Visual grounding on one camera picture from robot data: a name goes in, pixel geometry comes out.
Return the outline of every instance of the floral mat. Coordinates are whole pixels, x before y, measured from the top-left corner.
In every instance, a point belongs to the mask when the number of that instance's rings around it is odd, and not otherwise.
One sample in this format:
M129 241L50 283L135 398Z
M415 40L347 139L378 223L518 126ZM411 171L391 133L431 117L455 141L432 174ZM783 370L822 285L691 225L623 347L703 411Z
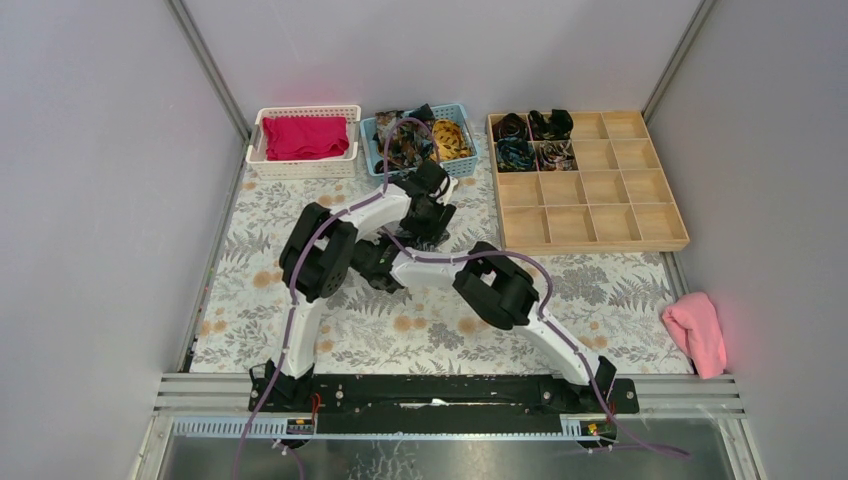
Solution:
M460 179L440 251L495 245L498 220L485 137L474 175ZM345 179L260 181L245 172L200 326L191 372L245 372L279 356L289 306L278 257L303 207L331 206L377 187L364 171ZM656 253L537 256L553 276L551 313L621 373L691 373L660 312L672 301ZM536 285L544 281L532 267ZM316 373L553 373L523 337L481 321L453 290L375 291L350 272L328 301L315 344Z

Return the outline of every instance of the wooden tray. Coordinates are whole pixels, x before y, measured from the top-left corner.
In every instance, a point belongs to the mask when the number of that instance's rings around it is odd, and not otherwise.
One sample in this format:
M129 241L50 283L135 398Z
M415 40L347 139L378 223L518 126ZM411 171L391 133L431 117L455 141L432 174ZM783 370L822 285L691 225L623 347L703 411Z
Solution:
M540 172L538 165L535 172L498 172L492 125L504 116L489 115L488 132L505 248L673 252L689 243L639 112L571 112L577 171L566 172ZM519 116L526 121L526 114ZM531 141L535 148L541 143Z

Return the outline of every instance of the gray wall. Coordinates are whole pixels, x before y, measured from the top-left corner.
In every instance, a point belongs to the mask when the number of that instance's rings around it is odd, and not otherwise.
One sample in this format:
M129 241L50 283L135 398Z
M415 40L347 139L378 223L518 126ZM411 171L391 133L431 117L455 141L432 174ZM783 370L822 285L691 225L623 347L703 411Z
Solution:
M0 478L124 478L236 135L164 2L0 9Z
M424 102L640 110L698 0L189 0L233 95L260 108Z
M774 479L848 468L846 52L844 0L725 0L651 126Z

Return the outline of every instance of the pink towel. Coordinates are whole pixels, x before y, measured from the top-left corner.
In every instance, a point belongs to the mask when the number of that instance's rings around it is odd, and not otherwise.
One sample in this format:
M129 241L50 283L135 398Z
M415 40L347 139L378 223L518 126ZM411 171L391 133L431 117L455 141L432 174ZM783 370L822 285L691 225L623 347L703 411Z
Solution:
M344 117L263 118L268 136L268 160L318 160L344 155L347 120Z
M727 366L724 338L715 307L705 293L680 297L663 312L663 322L674 343L695 362L701 378L721 375Z

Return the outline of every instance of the white plastic basket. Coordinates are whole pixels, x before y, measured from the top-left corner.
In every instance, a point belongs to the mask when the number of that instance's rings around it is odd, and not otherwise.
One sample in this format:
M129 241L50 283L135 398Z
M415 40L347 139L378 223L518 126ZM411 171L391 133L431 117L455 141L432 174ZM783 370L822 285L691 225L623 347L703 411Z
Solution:
M361 116L362 109L359 105L263 108L256 115L245 161L259 174L261 180L352 177L356 174L354 160L359 152L358 124ZM341 157L321 160L268 161L265 156L268 138L262 128L262 119L276 117L345 117L350 146Z

